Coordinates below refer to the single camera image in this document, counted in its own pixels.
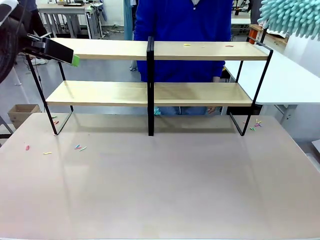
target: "blue jacket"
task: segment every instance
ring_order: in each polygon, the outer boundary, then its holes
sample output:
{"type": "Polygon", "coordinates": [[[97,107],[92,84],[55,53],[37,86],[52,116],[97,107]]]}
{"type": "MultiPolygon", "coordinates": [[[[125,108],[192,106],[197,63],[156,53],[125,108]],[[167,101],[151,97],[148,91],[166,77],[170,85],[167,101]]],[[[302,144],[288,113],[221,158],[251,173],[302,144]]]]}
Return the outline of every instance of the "blue jacket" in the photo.
{"type": "MultiPolygon", "coordinates": [[[[231,39],[232,0],[139,0],[134,40],[227,42],[231,39]]],[[[209,83],[220,77],[224,61],[155,62],[155,82],[209,83]]],[[[146,61],[138,61],[141,80],[147,81],[146,61]]]]}

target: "person's hand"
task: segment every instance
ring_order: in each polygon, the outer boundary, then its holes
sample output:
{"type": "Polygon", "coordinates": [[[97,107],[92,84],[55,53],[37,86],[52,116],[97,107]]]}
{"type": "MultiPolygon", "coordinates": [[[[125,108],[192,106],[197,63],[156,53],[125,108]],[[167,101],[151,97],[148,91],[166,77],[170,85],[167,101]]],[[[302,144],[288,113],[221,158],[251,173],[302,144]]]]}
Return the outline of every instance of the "person's hand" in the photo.
{"type": "Polygon", "coordinates": [[[215,106],[209,106],[208,107],[208,114],[212,114],[216,110],[215,106]]]}

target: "shelf board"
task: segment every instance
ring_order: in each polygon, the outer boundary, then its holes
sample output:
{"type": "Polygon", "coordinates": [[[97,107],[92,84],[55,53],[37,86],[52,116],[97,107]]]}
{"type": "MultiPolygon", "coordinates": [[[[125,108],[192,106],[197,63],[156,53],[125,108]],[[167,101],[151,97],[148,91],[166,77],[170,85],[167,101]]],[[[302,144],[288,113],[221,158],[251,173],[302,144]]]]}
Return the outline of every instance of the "shelf board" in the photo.
{"type": "Polygon", "coordinates": [[[156,41],[154,43],[155,60],[262,61],[267,58],[268,55],[265,52],[246,41],[156,41]]]}
{"type": "Polygon", "coordinates": [[[252,100],[238,83],[155,83],[156,106],[248,107],[252,100]]]}
{"type": "MultiPolygon", "coordinates": [[[[59,106],[146,107],[144,82],[63,81],[47,98],[59,106]]],[[[252,100],[237,83],[155,83],[155,106],[248,107],[252,100]]]]}
{"type": "Polygon", "coordinates": [[[81,59],[146,60],[146,41],[52,38],[81,59]]]}
{"type": "Polygon", "coordinates": [[[63,81],[46,99],[49,105],[147,106],[144,82],[63,81]]]}
{"type": "MultiPolygon", "coordinates": [[[[146,41],[52,38],[73,49],[81,59],[146,60],[146,41]]],[[[249,42],[154,42],[155,60],[224,61],[267,60],[268,55],[249,42]]]]}

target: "workbench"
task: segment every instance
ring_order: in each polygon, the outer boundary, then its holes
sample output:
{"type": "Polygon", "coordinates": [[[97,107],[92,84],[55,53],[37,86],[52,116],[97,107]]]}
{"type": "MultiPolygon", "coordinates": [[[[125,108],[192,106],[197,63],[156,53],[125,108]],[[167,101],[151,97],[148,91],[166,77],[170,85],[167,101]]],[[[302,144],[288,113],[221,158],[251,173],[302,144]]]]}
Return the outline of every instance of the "workbench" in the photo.
{"type": "MultiPolygon", "coordinates": [[[[225,62],[225,67],[233,79],[237,77],[240,63],[240,61],[225,62]]],[[[263,69],[263,62],[243,62],[238,82],[250,98],[254,96],[259,83],[259,77],[256,76],[263,69]]],[[[320,104],[319,89],[319,77],[274,51],[256,103],[275,105],[283,113],[280,121],[283,123],[294,114],[298,105],[320,104]]]]}
{"type": "Polygon", "coordinates": [[[84,15],[89,38],[98,39],[102,36],[101,21],[97,19],[92,5],[92,3],[86,3],[83,6],[63,6],[51,3],[39,4],[37,8],[40,15],[43,14],[49,31],[53,33],[54,37],[59,33],[58,26],[61,24],[59,15],[62,15],[62,19],[65,16],[71,38],[76,38],[77,34],[81,31],[78,15],[84,15]]]}
{"type": "Polygon", "coordinates": [[[247,12],[239,12],[239,15],[232,13],[231,16],[231,30],[244,31],[248,29],[251,24],[250,14],[247,12]]]}
{"type": "Polygon", "coordinates": [[[274,118],[256,118],[241,137],[228,116],[156,117],[148,137],[145,116],[73,114],[53,136],[34,113],[0,148],[0,237],[320,237],[320,173],[274,118]]]}

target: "cardboard box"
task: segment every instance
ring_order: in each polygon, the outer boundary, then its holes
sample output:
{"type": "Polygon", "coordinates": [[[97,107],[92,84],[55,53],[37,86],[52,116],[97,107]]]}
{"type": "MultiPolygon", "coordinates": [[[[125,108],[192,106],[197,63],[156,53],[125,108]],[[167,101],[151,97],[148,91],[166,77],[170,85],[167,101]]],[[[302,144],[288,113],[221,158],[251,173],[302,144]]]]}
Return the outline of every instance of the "cardboard box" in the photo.
{"type": "Polygon", "coordinates": [[[18,129],[24,121],[34,113],[41,113],[38,104],[17,104],[8,111],[8,116],[15,127],[18,129]]]}

